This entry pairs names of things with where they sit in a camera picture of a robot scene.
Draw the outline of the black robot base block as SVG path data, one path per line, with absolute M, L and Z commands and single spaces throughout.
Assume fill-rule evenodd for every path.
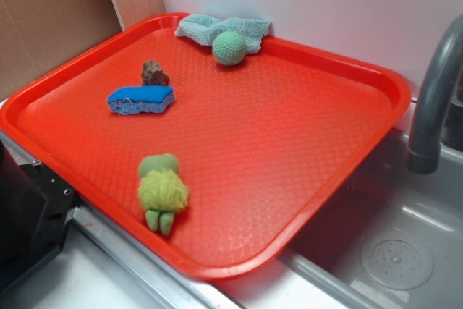
M 61 252 L 74 202 L 51 168 L 18 164 L 1 144 L 1 288 Z

